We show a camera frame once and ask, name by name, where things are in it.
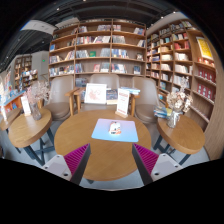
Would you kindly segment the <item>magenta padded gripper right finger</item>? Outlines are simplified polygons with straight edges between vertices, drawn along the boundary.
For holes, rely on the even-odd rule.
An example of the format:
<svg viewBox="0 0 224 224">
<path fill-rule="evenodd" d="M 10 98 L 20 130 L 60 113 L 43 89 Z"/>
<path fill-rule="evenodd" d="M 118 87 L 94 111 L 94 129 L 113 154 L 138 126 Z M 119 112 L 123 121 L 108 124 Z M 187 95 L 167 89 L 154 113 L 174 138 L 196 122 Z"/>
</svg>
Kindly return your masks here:
<svg viewBox="0 0 224 224">
<path fill-rule="evenodd" d="M 169 155 L 165 153 L 158 155 L 135 143 L 132 144 L 132 155 L 144 185 L 182 169 L 182 166 Z"/>
</svg>

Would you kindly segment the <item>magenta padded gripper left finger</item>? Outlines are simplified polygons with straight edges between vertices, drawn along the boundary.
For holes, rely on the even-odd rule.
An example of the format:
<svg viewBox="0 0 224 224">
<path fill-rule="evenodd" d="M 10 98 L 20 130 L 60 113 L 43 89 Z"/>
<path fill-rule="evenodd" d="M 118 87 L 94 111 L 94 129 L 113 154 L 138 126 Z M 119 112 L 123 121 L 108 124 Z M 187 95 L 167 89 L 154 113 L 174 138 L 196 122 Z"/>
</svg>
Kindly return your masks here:
<svg viewBox="0 0 224 224">
<path fill-rule="evenodd" d="M 55 155 L 42 167 L 42 169 L 79 185 L 90 154 L 90 144 L 86 144 L 65 156 Z"/>
</svg>

